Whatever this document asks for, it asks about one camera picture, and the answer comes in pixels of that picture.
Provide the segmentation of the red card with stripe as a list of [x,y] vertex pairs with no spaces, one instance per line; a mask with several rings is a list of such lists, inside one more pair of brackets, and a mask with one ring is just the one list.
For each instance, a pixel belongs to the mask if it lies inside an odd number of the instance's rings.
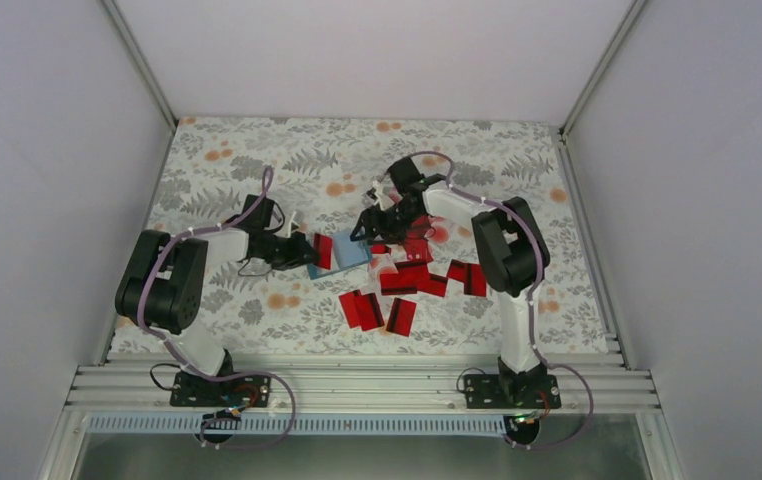
[[330,270],[333,258],[333,239],[329,236],[315,233],[313,248],[316,251],[316,259],[313,265],[319,269]]

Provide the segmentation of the teal leather card holder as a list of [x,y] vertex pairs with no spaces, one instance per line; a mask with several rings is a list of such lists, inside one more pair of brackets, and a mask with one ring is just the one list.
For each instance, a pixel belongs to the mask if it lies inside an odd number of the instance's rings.
[[323,270],[313,264],[307,266],[309,277],[316,280],[325,276],[346,272],[350,269],[369,264],[372,254],[363,241],[353,241],[350,232],[341,230],[329,236],[333,239],[332,268]]

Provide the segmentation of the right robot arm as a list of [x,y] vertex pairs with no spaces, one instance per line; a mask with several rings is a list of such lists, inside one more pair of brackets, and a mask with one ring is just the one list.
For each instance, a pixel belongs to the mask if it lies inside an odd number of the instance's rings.
[[501,347],[498,391],[512,407],[522,407],[537,393],[547,375],[547,361],[537,346],[539,287],[551,257],[529,203],[521,197],[504,201],[468,193],[452,174],[421,173],[411,157],[385,171],[400,200],[383,206],[377,186],[367,196],[372,204],[357,217],[353,241],[398,244],[423,216],[440,217],[473,234],[478,263],[486,283],[498,294]]

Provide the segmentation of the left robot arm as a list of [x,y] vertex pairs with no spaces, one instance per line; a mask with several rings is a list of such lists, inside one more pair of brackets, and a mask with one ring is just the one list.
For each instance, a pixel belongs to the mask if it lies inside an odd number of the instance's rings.
[[227,402],[236,380],[229,353],[198,319],[208,270],[261,260],[285,271],[322,257],[305,233],[288,229],[278,208],[269,198],[249,195],[241,213],[223,223],[176,236],[142,231],[115,294],[116,312],[160,340],[181,370],[197,377],[195,390],[209,404]]

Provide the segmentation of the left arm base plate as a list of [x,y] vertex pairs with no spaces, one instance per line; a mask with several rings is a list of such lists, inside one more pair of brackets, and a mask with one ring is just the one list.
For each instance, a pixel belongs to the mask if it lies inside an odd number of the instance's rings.
[[263,375],[212,382],[180,372],[175,376],[169,404],[172,407],[255,407],[268,405],[272,379]]

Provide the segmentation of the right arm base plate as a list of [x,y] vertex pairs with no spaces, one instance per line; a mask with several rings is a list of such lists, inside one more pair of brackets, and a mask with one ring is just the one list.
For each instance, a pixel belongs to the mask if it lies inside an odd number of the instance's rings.
[[461,387],[468,409],[559,409],[562,399],[557,378],[545,375],[524,386],[504,382],[498,374],[465,374]]

